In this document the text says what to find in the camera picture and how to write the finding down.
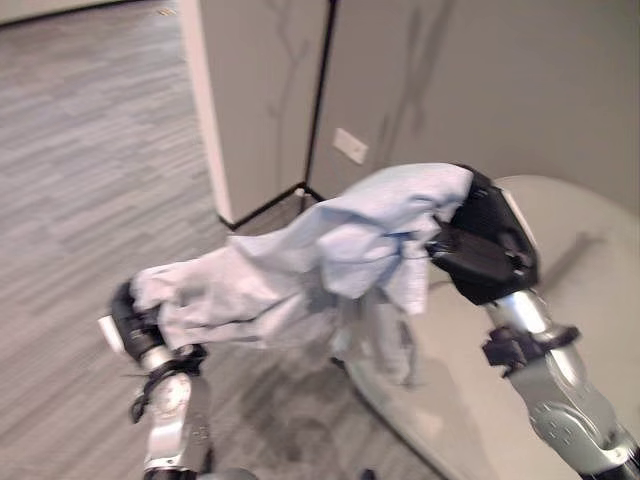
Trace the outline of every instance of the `towel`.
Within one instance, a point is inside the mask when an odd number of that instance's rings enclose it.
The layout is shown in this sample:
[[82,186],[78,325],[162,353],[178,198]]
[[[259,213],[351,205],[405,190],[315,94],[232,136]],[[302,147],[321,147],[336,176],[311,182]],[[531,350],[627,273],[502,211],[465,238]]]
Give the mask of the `towel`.
[[200,258],[141,271],[132,282],[135,308],[160,305],[158,325],[171,348],[344,340],[353,321],[347,312],[373,308],[378,314],[366,316],[374,350],[404,382],[412,357],[404,317],[426,307],[423,245],[439,231],[433,216],[450,220],[471,178],[440,163],[378,171],[281,230],[232,236]]

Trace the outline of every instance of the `white wall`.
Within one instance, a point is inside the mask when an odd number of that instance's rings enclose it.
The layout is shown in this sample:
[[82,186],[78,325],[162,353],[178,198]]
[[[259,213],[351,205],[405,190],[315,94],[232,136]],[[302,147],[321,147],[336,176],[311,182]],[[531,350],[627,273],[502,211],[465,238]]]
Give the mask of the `white wall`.
[[0,0],[0,23],[121,0]]
[[[342,0],[311,185],[467,163],[585,185],[640,210],[633,0]],[[365,165],[335,128],[370,146]]]
[[237,221],[300,182],[325,0],[181,0],[219,213]]

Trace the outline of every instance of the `floor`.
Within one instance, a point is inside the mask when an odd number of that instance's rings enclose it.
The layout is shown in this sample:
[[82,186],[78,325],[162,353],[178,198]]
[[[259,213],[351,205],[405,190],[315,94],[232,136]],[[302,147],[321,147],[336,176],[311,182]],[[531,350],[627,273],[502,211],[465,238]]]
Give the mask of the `floor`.
[[[0,479],[139,479],[140,379],[96,320],[146,266],[221,245],[176,2],[0,27]],[[245,233],[276,228],[279,205]],[[210,348],[222,467],[261,480],[439,478],[303,351]]]

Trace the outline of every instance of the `round table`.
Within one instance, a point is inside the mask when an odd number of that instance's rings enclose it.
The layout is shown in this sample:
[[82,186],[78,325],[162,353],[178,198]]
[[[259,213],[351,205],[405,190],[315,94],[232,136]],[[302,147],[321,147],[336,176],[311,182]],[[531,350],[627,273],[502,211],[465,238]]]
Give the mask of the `round table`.
[[[557,323],[582,332],[589,377],[640,439],[640,224],[586,189],[545,177],[496,182],[526,218],[540,257],[538,292]],[[410,319],[417,385],[380,375],[371,361],[347,364],[371,405],[452,480],[574,480],[577,475],[529,426],[524,402],[480,346],[492,328],[432,267],[427,311]]]

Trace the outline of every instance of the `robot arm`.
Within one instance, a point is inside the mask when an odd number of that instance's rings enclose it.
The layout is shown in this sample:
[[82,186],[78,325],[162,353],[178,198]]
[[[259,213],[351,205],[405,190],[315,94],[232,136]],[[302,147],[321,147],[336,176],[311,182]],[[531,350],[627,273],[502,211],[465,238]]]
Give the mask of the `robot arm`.
[[200,376],[207,354],[200,345],[171,351],[154,319],[133,309],[130,285],[121,285],[112,301],[111,316],[100,320],[105,337],[116,352],[126,353],[148,374],[147,382],[131,406],[137,423],[150,410],[153,426],[144,461],[144,480],[257,480],[242,469],[209,472],[210,388]]
[[578,329],[555,324],[531,290],[538,260],[517,206],[473,173],[467,202],[426,245],[432,262],[464,297],[486,308],[495,328],[485,355],[506,367],[538,436],[584,479],[640,479],[638,445],[589,383],[574,346]]

